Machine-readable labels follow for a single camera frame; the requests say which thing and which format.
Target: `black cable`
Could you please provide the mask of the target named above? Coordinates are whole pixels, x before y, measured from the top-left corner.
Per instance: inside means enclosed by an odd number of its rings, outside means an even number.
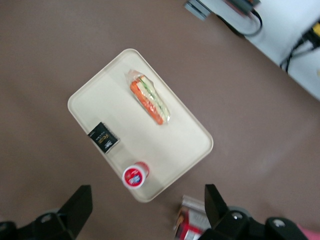
[[[243,32],[239,32],[237,29],[235,29],[230,23],[228,23],[222,16],[220,15],[216,15],[222,22],[224,22],[225,25],[227,25],[227,27],[237,36],[244,38],[244,37],[253,37],[256,36],[257,34],[260,33],[262,27],[263,27],[263,21],[261,16],[259,15],[259,13],[256,10],[252,10],[251,13],[256,16],[260,22],[260,27],[257,31],[253,32],[253,33],[243,33]]]
[[[307,39],[305,37],[302,36],[302,38],[299,39],[299,41],[293,46],[291,52],[289,53],[289,55],[280,63],[280,68],[283,69],[283,67],[285,66],[285,72],[288,73],[289,70],[289,65],[292,59],[297,58],[297,57],[301,57],[307,53],[310,53],[312,51],[314,51],[315,49],[317,49],[318,47],[320,47],[320,44],[314,44],[311,48],[305,50],[305,51],[301,51],[295,54],[295,51],[305,42],[307,41]]]

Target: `pink object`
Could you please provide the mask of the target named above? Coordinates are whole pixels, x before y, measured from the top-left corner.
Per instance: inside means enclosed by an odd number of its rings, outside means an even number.
[[[138,161],[124,170],[122,182],[128,189],[140,188],[149,175],[149,167],[143,161]]]
[[[308,229],[303,228],[300,225],[297,225],[298,228],[303,232],[308,240],[320,240],[320,232],[310,231]]]

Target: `white surface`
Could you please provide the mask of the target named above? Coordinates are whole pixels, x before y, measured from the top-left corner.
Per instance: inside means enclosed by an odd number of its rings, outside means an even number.
[[[212,12],[223,17],[238,31],[252,33],[259,21],[237,14],[222,0],[201,0]],[[257,36],[247,39],[279,66],[301,35],[320,18],[319,0],[261,0],[256,11],[263,20]],[[320,100],[320,48],[291,61],[288,74]]]
[[[125,79],[130,69],[153,81],[171,113],[168,124],[157,125],[134,98]],[[149,166],[143,186],[130,191],[140,202],[151,201],[213,148],[208,131],[134,49],[124,50],[74,93],[68,109],[86,134],[103,122],[120,138],[107,154],[97,147],[119,181],[128,166]]]

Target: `carrot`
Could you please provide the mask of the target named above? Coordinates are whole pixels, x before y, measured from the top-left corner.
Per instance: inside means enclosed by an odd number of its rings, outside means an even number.
[[[134,80],[130,84],[130,89],[136,95],[140,103],[143,105],[143,107],[147,110],[147,112],[150,114],[150,116],[159,124],[162,125],[164,123],[164,120],[160,116],[160,114],[157,112],[156,107],[142,94],[140,91],[138,85],[138,81]]]

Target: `gray circle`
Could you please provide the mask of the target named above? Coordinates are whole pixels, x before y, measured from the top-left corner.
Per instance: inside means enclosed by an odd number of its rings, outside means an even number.
[[[3,230],[6,230],[7,227],[8,227],[8,226],[7,226],[6,223],[2,223],[2,224],[0,225],[0,232],[3,231]]]
[[[232,215],[232,217],[233,217],[235,220],[238,220],[238,219],[242,219],[242,218],[243,218],[242,215],[241,215],[241,213],[240,213],[240,212],[237,212],[237,211],[233,212],[231,215]]]
[[[41,223],[45,223],[51,220],[51,215],[47,214],[41,218]]]
[[[277,227],[277,228],[283,228],[286,226],[286,224],[284,223],[284,221],[280,220],[280,219],[274,219],[273,224]]]

